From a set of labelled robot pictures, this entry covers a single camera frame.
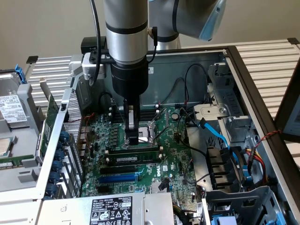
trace capacitor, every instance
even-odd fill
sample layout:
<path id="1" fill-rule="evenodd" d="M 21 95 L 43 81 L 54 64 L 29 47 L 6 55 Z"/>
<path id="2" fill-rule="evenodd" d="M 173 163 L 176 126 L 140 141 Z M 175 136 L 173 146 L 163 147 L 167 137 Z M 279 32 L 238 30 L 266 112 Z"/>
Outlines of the capacitor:
<path id="1" fill-rule="evenodd" d="M 175 112 L 172 113 L 171 118 L 173 121 L 177 121 L 179 119 L 179 115 Z"/>
<path id="2" fill-rule="evenodd" d="M 196 195 L 194 192 L 192 192 L 191 195 L 192 195 L 192 202 L 194 202 Z"/>

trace black cable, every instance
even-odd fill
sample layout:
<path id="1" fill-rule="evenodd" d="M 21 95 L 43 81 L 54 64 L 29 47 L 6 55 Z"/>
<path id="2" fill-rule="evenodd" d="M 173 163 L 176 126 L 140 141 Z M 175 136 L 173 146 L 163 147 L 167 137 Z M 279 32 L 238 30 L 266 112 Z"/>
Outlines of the black cable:
<path id="1" fill-rule="evenodd" d="M 157 27 L 152 28 L 152 35 L 151 36 L 153 38 L 154 52 L 153 52 L 152 59 L 148 62 L 148 64 L 150 64 L 154 60 L 155 55 L 156 55 L 156 47 L 158 45 L 158 28 Z"/>
<path id="2" fill-rule="evenodd" d="M 156 46 L 154 46 L 154 52 L 153 52 L 153 55 L 152 55 L 152 59 L 148 62 L 148 64 L 150 64 L 154 60 L 155 55 L 156 55 Z"/>
<path id="3" fill-rule="evenodd" d="M 241 180 L 242 180 L 242 178 L 240 177 L 240 173 L 239 173 L 239 170 L 238 170 L 238 168 L 237 168 L 237 166 L 236 166 L 236 164 L 233 162 L 233 160 L 231 159 L 231 156 L 229 157 L 230 158 L 230 161 L 232 162 L 232 165 L 233 165 L 233 167 L 234 167 L 234 171 L 236 170 L 236 172 L 238 173 L 238 175 L 239 175 L 239 186 L 240 186 L 240 188 L 239 188 L 239 192 L 241 192 Z"/>
<path id="4" fill-rule="evenodd" d="M 181 115 L 181 117 L 179 118 L 179 120 L 178 120 L 178 122 L 177 122 L 177 133 L 178 133 L 178 134 L 179 134 L 179 123 L 180 123 L 180 120 L 181 120 L 182 117 L 183 117 L 183 115 Z M 185 143 L 183 142 L 183 140 L 181 139 L 181 137 L 179 137 L 179 141 L 180 141 L 184 146 L 188 147 L 189 149 L 192 149 L 192 150 L 194 150 L 194 151 L 197 151 L 197 152 L 201 153 L 204 157 L 206 157 L 206 154 L 205 154 L 204 152 L 202 152 L 201 150 L 196 149 L 196 148 L 193 148 L 193 147 L 191 147 L 191 146 L 185 144 Z"/>
<path id="5" fill-rule="evenodd" d="M 194 114 L 194 112 L 189 112 L 189 113 L 187 114 L 187 116 L 186 116 L 185 119 L 184 119 L 184 124 L 187 124 L 187 117 L 189 117 L 189 118 L 191 119 L 192 123 L 193 123 L 196 127 L 198 127 L 198 125 L 195 123 L 195 121 L 191 118 L 191 115 L 192 115 L 192 114 Z"/>
<path id="6" fill-rule="evenodd" d="M 202 176 L 201 178 L 199 178 L 198 180 L 195 180 L 195 181 L 189 181 L 189 180 L 187 180 L 187 179 L 186 179 L 186 181 L 187 181 L 187 183 L 189 183 L 189 184 L 197 184 L 199 181 L 203 180 L 203 179 L 204 179 L 205 177 L 207 177 L 207 176 L 210 176 L 210 174 L 208 173 L 208 174 Z"/>
<path id="7" fill-rule="evenodd" d="M 99 26 L 99 20 L 98 20 L 98 14 L 96 10 L 96 5 L 94 0 L 90 0 L 90 5 L 92 7 L 92 12 L 94 16 L 94 22 L 95 22 L 95 29 L 96 29 L 96 37 L 97 37 L 97 62 L 96 62 L 96 69 L 94 76 L 89 79 L 89 85 L 93 86 L 94 83 L 97 80 L 99 70 L 100 70 L 100 63 L 101 63 L 101 33 L 100 33 L 100 26 Z"/>
<path id="8" fill-rule="evenodd" d="M 179 81 L 183 81 L 183 82 L 184 82 L 183 77 L 178 77 L 178 78 L 175 80 L 174 85 L 173 85 L 171 91 L 170 91 L 169 94 L 164 98 L 164 100 L 162 100 L 162 101 L 160 102 L 160 104 L 163 104 L 163 103 L 169 98 L 169 96 L 170 96 L 170 95 L 172 94 L 172 92 L 175 90 L 176 85 L 177 85 L 177 83 L 178 83 Z"/>
<path id="9" fill-rule="evenodd" d="M 189 95 L 188 95 L 188 87 L 187 87 L 187 75 L 188 75 L 188 72 L 189 70 L 193 67 L 193 66 L 199 66 L 203 72 L 204 72 L 204 76 L 205 76 L 205 96 L 204 96 L 204 101 L 206 100 L 206 93 L 207 93 L 207 77 L 208 77 L 208 74 L 207 74 L 207 71 L 205 70 L 204 66 L 202 66 L 201 64 L 199 63 L 194 63 L 192 65 L 189 66 L 189 68 L 187 69 L 186 71 L 186 74 L 185 74 L 185 84 L 184 84 L 184 87 L 185 87 L 185 90 L 184 90 L 184 99 L 185 99 L 185 105 L 187 105 L 188 101 L 189 101 Z"/>
<path id="10" fill-rule="evenodd" d="M 197 211 L 194 210 L 181 210 L 182 212 L 193 212 L 193 213 L 197 213 Z"/>
<path id="11" fill-rule="evenodd" d="M 99 98 L 98 98 L 98 106 L 100 106 L 101 98 L 102 98 L 104 95 L 109 95 L 109 97 L 111 98 L 111 100 L 112 100 L 112 98 L 113 98 L 113 96 L 112 96 L 111 93 L 109 93 L 109 92 L 107 92 L 107 91 L 103 91 L 103 92 L 100 94 Z"/>
<path id="12" fill-rule="evenodd" d="M 183 225 L 189 225 L 189 218 L 177 205 L 173 205 L 173 214 L 175 214 Z"/>

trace black wire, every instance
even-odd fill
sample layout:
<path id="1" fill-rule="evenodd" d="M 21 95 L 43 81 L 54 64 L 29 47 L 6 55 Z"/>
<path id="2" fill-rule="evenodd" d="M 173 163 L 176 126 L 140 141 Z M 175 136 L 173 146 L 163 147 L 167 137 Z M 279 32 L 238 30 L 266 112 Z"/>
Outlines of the black wire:
<path id="1" fill-rule="evenodd" d="M 238 181 L 239 181 L 239 186 L 240 186 L 239 192 L 241 192 L 241 180 L 242 180 L 242 178 L 240 177 L 240 173 L 239 173 L 239 170 L 238 170 L 236 164 L 233 162 L 233 160 L 231 159 L 231 157 L 229 157 L 229 158 L 230 158 L 230 160 L 231 160 L 231 162 L 232 162 L 232 164 L 233 164 L 234 169 L 236 170 L 236 172 L 237 172 L 238 175 L 239 175 L 239 180 L 238 180 Z"/>
<path id="2" fill-rule="evenodd" d="M 177 133 L 178 133 L 178 134 L 179 134 L 179 123 L 180 123 L 180 120 L 181 120 L 182 117 L 183 117 L 183 115 L 181 115 L 181 117 L 179 118 L 179 120 L 178 120 L 178 122 L 177 122 Z M 183 142 L 183 140 L 181 139 L 180 136 L 179 136 L 179 141 L 180 141 L 184 146 L 188 147 L 189 149 L 192 149 L 192 150 L 194 150 L 194 151 L 197 151 L 197 152 L 201 153 L 204 157 L 206 157 L 206 154 L 205 154 L 204 152 L 200 151 L 199 149 L 193 148 L 193 147 L 191 147 L 191 146 L 185 144 L 185 143 Z"/>
<path id="3" fill-rule="evenodd" d="M 170 91 L 169 94 L 164 98 L 164 100 L 162 100 L 162 101 L 160 102 L 160 104 L 163 104 L 163 103 L 169 98 L 169 96 L 170 96 L 170 95 L 172 94 L 172 92 L 175 90 L 176 85 L 177 85 L 177 83 L 178 83 L 179 81 L 183 81 L 183 82 L 184 82 L 183 77 L 178 77 L 178 78 L 175 80 L 174 85 L 173 85 L 171 91 Z"/>
<path id="4" fill-rule="evenodd" d="M 208 174 L 202 176 L 201 178 L 199 178 L 198 180 L 195 180 L 195 181 L 189 181 L 189 180 L 187 180 L 187 179 L 186 179 L 186 181 L 187 181 L 187 183 L 189 183 L 189 184 L 197 184 L 199 181 L 203 180 L 203 179 L 204 179 L 205 177 L 207 177 L 207 176 L 210 176 L 210 174 L 208 173 Z"/>
<path id="5" fill-rule="evenodd" d="M 155 55 L 156 55 L 156 46 L 154 46 L 154 52 L 153 52 L 153 55 L 152 55 L 152 59 L 148 62 L 148 64 L 150 64 L 154 60 Z"/>
<path id="6" fill-rule="evenodd" d="M 96 69 L 94 76 L 89 79 L 90 86 L 93 86 L 94 83 L 97 80 L 99 70 L 100 70 L 100 63 L 101 63 L 101 33 L 100 33 L 100 26 L 99 26 L 99 20 L 98 20 L 98 14 L 96 10 L 96 5 L 94 0 L 90 0 L 90 5 L 92 7 L 92 12 L 94 16 L 94 22 L 95 22 L 95 29 L 96 29 L 96 37 L 97 37 L 97 62 L 96 62 Z"/>
<path id="7" fill-rule="evenodd" d="M 184 124 L 187 123 L 187 117 L 189 117 L 189 118 L 191 119 L 192 123 L 193 123 L 196 127 L 198 127 L 198 125 L 195 123 L 195 121 L 191 118 L 191 115 L 192 115 L 192 114 L 194 114 L 194 112 L 189 112 L 189 113 L 187 114 L 187 116 L 186 116 L 185 119 L 184 119 Z"/>
<path id="8" fill-rule="evenodd" d="M 197 213 L 197 211 L 194 210 L 181 210 L 182 212 L 193 212 L 193 213 Z"/>
<path id="9" fill-rule="evenodd" d="M 104 95 L 109 95 L 110 98 L 113 98 L 113 96 L 112 96 L 111 93 L 109 93 L 109 92 L 107 92 L 107 91 L 103 91 L 103 92 L 100 94 L 99 98 L 98 98 L 98 106 L 99 106 L 99 107 L 100 107 L 100 103 L 101 103 L 101 98 L 102 98 Z"/>
<path id="10" fill-rule="evenodd" d="M 205 76 L 205 96 L 204 96 L 204 101 L 206 100 L 206 93 L 207 93 L 207 77 L 208 77 L 208 74 L 207 74 L 207 71 L 205 70 L 204 66 L 202 66 L 201 64 L 199 63 L 194 63 L 192 65 L 189 66 L 189 68 L 187 69 L 186 71 L 186 74 L 185 74 L 185 83 L 184 83 L 184 100 L 185 100 L 185 104 L 188 103 L 189 101 L 189 94 L 188 94 L 188 87 L 187 87 L 187 75 L 188 75 L 188 72 L 189 70 L 193 67 L 193 66 L 199 66 L 203 72 L 204 72 L 204 76 Z"/>

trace white wall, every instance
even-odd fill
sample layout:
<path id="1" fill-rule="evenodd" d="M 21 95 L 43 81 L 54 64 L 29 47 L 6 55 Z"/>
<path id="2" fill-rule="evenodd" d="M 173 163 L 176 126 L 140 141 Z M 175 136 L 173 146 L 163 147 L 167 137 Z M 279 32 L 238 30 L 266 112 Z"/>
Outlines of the white wall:
<path id="1" fill-rule="evenodd" d="M 89 0 L 0 0 L 0 68 L 24 65 L 30 55 L 80 53 L 83 37 L 94 36 Z M 105 34 L 103 0 L 95 0 Z M 227 0 L 220 29 L 209 44 L 296 37 L 300 0 Z M 181 36 L 182 46 L 207 44 Z"/>

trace white label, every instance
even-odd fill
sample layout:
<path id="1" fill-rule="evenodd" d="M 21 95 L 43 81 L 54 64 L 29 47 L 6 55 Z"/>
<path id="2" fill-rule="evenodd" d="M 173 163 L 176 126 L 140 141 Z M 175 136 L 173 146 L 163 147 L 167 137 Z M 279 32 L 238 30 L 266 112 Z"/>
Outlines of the white label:
<path id="1" fill-rule="evenodd" d="M 130 207 L 131 206 L 131 202 L 123 202 L 122 203 L 122 207 Z"/>
<path id="2" fill-rule="evenodd" d="M 137 161 L 137 157 L 118 158 L 117 162 Z"/>
<path id="3" fill-rule="evenodd" d="M 0 111 L 7 123 L 27 121 L 17 95 L 0 96 Z"/>
<path id="4" fill-rule="evenodd" d="M 13 166 L 13 163 L 0 163 L 0 167 L 8 167 L 8 166 Z"/>
<path id="5" fill-rule="evenodd" d="M 158 165 L 156 167 L 157 176 L 160 177 L 160 166 Z"/>
<path id="6" fill-rule="evenodd" d="M 154 74 L 154 67 L 148 67 L 148 74 Z"/>

